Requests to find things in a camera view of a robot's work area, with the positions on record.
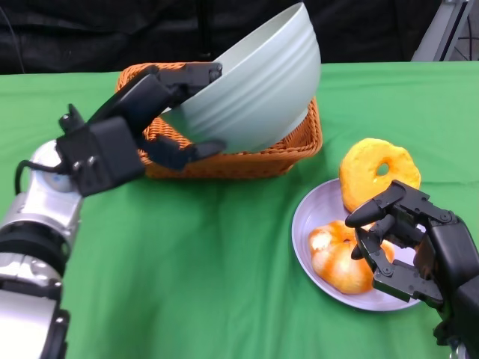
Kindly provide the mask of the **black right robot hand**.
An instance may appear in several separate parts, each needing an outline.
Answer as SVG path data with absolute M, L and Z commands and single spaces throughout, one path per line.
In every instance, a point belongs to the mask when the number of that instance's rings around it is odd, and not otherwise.
M 373 272 L 373 288 L 402 301 L 449 309 L 454 293 L 478 275 L 478 250 L 464 221 L 398 180 L 349 214 L 353 259 Z

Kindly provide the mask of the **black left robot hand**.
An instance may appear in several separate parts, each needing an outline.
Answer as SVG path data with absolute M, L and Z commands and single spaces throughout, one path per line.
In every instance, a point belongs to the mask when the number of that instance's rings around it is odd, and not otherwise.
M 143 131 L 165 109 L 181 105 L 221 76 L 220 63 L 185 64 L 173 70 L 161 70 L 150 65 L 110 97 L 88 122 L 122 117 L 138 148 L 145 151 L 152 162 L 181 171 L 189 163 L 220 154 L 226 149 L 226 143 L 210 140 L 181 147 L 162 135 L 155 141 L 149 141 L 143 137 Z

